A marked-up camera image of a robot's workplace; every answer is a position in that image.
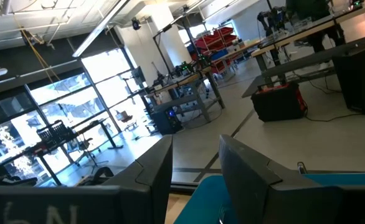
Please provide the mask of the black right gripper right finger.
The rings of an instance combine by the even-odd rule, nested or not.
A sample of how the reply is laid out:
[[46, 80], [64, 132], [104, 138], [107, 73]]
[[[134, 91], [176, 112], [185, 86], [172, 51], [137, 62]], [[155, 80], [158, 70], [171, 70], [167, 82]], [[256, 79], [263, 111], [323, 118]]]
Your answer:
[[365, 224], [365, 173], [302, 174], [228, 136], [222, 176], [242, 224]]

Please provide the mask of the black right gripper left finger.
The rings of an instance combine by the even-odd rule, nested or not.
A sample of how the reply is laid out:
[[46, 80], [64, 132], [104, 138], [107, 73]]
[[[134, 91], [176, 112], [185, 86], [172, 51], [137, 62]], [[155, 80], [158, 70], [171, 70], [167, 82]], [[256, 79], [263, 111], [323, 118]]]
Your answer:
[[0, 187], [0, 224], [164, 224], [173, 137], [99, 185]]

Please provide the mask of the silver fork orange handle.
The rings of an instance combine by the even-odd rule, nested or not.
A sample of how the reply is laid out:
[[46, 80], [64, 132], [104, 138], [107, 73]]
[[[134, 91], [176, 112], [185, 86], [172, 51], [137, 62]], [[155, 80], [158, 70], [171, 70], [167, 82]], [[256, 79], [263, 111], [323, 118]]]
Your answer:
[[219, 224], [229, 224], [229, 212], [230, 208], [228, 205], [222, 204], [219, 208]]

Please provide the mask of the black mesh basket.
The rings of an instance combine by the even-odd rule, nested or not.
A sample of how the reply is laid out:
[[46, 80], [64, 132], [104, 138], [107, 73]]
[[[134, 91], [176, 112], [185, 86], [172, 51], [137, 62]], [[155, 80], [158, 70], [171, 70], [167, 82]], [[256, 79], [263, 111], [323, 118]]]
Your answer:
[[72, 129], [66, 127], [62, 120], [57, 120], [44, 128], [38, 129], [36, 133], [46, 147], [56, 146], [75, 137]]

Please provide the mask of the blue plastic bin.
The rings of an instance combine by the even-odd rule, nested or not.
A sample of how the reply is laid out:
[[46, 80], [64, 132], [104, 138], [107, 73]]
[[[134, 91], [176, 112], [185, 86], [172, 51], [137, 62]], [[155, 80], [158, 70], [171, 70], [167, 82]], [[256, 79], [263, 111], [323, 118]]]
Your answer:
[[219, 208], [222, 204], [228, 205], [230, 208], [229, 224], [238, 224], [224, 178], [220, 175], [210, 176], [197, 187], [174, 224], [219, 224]]

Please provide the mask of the person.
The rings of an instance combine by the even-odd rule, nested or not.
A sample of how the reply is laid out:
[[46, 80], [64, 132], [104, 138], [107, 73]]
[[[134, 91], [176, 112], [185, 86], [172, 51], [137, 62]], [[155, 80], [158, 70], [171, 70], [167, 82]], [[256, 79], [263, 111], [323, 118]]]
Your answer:
[[[310, 18], [312, 22], [331, 15], [326, 0], [286, 0], [286, 9], [290, 17], [296, 14], [299, 20]], [[335, 46], [346, 43], [344, 31], [337, 24], [307, 37], [308, 43], [313, 47], [315, 53], [325, 50], [322, 44], [325, 34], [334, 40]]]
[[19, 176], [12, 176], [5, 167], [0, 166], [0, 186], [26, 185], [35, 186], [37, 177], [21, 179]]

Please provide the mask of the office chair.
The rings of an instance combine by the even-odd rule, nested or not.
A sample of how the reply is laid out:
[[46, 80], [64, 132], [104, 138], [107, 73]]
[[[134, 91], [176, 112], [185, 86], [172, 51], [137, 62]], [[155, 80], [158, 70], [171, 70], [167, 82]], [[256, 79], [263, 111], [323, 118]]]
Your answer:
[[116, 120], [121, 123], [121, 127], [124, 131], [133, 130], [137, 127], [136, 119], [133, 115], [129, 115], [126, 111], [116, 111]]

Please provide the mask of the black computer tower blue light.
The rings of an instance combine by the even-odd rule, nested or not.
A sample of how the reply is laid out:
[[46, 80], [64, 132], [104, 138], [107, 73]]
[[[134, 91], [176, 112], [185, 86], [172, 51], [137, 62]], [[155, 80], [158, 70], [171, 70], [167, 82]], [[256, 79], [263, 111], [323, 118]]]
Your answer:
[[152, 119], [162, 135], [175, 134], [183, 128], [173, 108], [155, 111], [152, 114]]

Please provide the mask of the grey work table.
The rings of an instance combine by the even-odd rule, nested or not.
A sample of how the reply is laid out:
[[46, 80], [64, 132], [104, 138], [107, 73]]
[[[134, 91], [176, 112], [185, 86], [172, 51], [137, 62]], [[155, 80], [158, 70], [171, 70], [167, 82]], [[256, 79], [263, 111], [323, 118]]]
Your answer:
[[[199, 93], [200, 85], [204, 80], [209, 82], [211, 90], [215, 95], [215, 98], [208, 102], [203, 101], [201, 94]], [[179, 96], [175, 100], [170, 100], [165, 103], [156, 100], [156, 98], [159, 98], [162, 93], [166, 93], [169, 90], [182, 89], [183, 87], [190, 88], [192, 93], [184, 94], [184, 96]], [[221, 109], [225, 108], [225, 104], [217, 87], [217, 83], [214, 80], [209, 68], [195, 72], [186, 76], [185, 78], [178, 78], [173, 83], [166, 84], [164, 87], [158, 90], [150, 91], [145, 95], [145, 97], [152, 102], [154, 111], [178, 107], [176, 113], [184, 114], [199, 110], [208, 123], [211, 121], [209, 110], [214, 104], [218, 103]]]

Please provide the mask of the black desk monitor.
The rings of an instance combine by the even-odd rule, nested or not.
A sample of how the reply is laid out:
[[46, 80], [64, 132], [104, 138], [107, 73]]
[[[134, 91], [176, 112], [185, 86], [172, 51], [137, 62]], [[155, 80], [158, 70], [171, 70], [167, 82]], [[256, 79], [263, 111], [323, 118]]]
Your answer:
[[135, 82], [138, 85], [140, 85], [146, 81], [145, 76], [144, 76], [143, 71], [140, 66], [138, 66], [137, 68], [134, 68], [131, 71], [131, 74], [132, 74], [133, 78], [135, 79]]

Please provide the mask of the black cabinet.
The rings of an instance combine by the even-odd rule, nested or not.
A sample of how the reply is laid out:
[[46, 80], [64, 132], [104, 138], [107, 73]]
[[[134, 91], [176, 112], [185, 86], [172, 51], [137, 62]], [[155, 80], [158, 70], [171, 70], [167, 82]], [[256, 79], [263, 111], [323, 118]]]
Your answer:
[[348, 109], [365, 114], [365, 45], [332, 58]]

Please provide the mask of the long wooden work table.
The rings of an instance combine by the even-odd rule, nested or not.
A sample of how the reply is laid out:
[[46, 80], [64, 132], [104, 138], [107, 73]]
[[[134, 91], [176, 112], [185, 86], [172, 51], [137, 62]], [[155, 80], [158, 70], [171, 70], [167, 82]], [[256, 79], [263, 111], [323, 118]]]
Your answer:
[[310, 34], [314, 34], [319, 31], [323, 31], [327, 28], [334, 27], [337, 24], [348, 21], [356, 16], [361, 14], [365, 14], [365, 2], [359, 4], [354, 7], [353, 10], [343, 12], [337, 16], [329, 16], [325, 19], [321, 19], [319, 22], [314, 22], [312, 25], [305, 26], [302, 30], [298, 32], [294, 32], [292, 34], [280, 36], [277, 39], [273, 39], [271, 43], [261, 49], [258, 49], [252, 53], [252, 56], [257, 59], [258, 65], [262, 71], [261, 75], [256, 77], [255, 80], [250, 84], [250, 86], [243, 93], [242, 98], [250, 97], [253, 95], [259, 87], [271, 86], [273, 82], [302, 82], [313, 80], [322, 76], [322, 74], [331, 75], [333, 72], [332, 68], [326, 68], [320, 72], [310, 72], [306, 73], [302, 76], [297, 76], [295, 78], [287, 78], [286, 74], [289, 72], [293, 72], [300, 68], [308, 67], [310, 65], [315, 65], [324, 60], [331, 59], [332, 57], [338, 56], [347, 52], [350, 49], [355, 48], [356, 46], [361, 46], [365, 44], [365, 37], [354, 40], [352, 42], [348, 42], [342, 46], [333, 47], [331, 49], [324, 50], [320, 53], [314, 53], [309, 56], [299, 58], [296, 60], [289, 61], [287, 63], [283, 63], [281, 65], [276, 65], [272, 68], [267, 68], [265, 65], [265, 61], [263, 59], [263, 54], [267, 51], [276, 50], [278, 48], [282, 48], [296, 40], [304, 39], [308, 37]]

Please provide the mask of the red storage bin shelf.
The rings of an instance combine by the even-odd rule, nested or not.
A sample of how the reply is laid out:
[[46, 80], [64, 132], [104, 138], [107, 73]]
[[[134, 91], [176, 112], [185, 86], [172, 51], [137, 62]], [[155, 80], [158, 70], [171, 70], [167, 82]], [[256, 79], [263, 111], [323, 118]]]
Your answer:
[[232, 46], [232, 42], [237, 40], [234, 35], [234, 29], [231, 27], [213, 28], [203, 34], [199, 34], [194, 40], [193, 44], [199, 53], [192, 53], [193, 59], [198, 56], [207, 57], [211, 61], [212, 72], [221, 75], [226, 70], [226, 66], [230, 65], [231, 59], [222, 59], [229, 51], [228, 47]]

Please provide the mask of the long ceiling light strip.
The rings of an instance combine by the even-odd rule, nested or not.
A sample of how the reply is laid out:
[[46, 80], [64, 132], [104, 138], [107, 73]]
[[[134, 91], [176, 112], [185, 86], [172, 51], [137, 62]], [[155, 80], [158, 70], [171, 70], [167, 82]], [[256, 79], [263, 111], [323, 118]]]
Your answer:
[[72, 57], [77, 58], [88, 48], [88, 46], [98, 37], [108, 23], [130, 2], [131, 0], [118, 0], [116, 4], [104, 15], [94, 30], [89, 33], [86, 39], [74, 51]]

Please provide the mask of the black aluminium table frame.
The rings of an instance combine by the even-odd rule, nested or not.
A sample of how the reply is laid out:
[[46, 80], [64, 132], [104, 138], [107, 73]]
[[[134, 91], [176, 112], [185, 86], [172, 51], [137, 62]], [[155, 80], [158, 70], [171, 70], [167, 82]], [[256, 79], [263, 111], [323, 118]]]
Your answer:
[[[321, 184], [332, 185], [365, 185], [365, 172], [342, 170], [309, 170], [307, 177]], [[171, 182], [171, 193], [192, 195], [198, 182]]]

